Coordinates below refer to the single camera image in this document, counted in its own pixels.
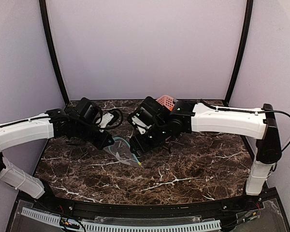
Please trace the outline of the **clear zip top bag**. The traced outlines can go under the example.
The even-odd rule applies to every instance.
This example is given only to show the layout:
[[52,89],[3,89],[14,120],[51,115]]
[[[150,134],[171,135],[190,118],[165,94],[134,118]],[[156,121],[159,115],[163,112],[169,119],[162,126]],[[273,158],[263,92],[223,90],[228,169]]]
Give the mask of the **clear zip top bag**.
[[127,140],[121,137],[114,137],[113,140],[114,144],[105,147],[105,152],[115,157],[122,164],[136,168],[142,167],[136,155],[130,151],[130,144]]

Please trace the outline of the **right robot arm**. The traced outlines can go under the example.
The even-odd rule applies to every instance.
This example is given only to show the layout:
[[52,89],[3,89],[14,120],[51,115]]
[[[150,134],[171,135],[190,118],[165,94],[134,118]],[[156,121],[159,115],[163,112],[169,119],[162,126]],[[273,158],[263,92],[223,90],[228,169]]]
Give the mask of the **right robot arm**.
[[273,166],[281,159],[276,110],[232,108],[206,103],[180,101],[168,95],[146,97],[128,117],[138,134],[130,138],[132,153],[146,153],[181,133],[218,132],[237,134],[256,140],[257,153],[246,181],[245,193],[258,196]]

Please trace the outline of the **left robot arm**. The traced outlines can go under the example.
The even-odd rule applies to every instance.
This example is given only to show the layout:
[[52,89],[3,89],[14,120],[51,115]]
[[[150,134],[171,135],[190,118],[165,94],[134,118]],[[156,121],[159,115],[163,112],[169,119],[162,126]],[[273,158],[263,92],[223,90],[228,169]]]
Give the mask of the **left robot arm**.
[[98,150],[113,145],[110,130],[122,121],[119,110],[103,112],[101,107],[82,98],[73,108],[52,109],[33,117],[0,124],[0,181],[36,200],[53,198],[49,184],[12,164],[4,151],[24,144],[53,138],[78,138]]

